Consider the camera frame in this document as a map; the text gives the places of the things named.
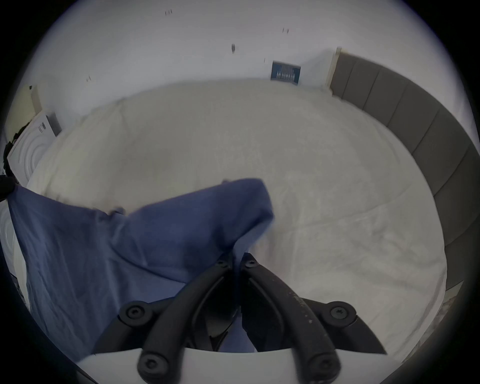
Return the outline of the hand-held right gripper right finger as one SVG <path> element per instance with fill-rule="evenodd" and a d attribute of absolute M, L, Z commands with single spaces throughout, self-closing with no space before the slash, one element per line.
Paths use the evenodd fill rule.
<path fill-rule="evenodd" d="M 254 257 L 240 264 L 242 327 L 258 352 L 292 349 L 301 383 L 332 383 L 336 350 L 386 355 L 375 333 L 344 301 L 300 297 Z"/>

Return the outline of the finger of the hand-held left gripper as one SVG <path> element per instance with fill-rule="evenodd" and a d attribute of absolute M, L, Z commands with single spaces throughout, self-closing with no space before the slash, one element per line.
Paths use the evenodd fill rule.
<path fill-rule="evenodd" d="M 17 180 L 11 176 L 0 176 L 0 200 L 4 201 L 15 190 Z"/>

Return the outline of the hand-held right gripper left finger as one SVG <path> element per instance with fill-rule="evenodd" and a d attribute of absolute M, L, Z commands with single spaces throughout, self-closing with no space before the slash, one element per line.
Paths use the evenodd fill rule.
<path fill-rule="evenodd" d="M 144 336 L 137 373 L 145 382 L 174 382 L 180 377 L 185 344 L 194 321 L 217 289 L 231 282 L 232 260 L 219 260 L 174 297 L 146 303 L 130 301 L 118 311 L 93 347 L 93 354 L 126 351 Z"/>

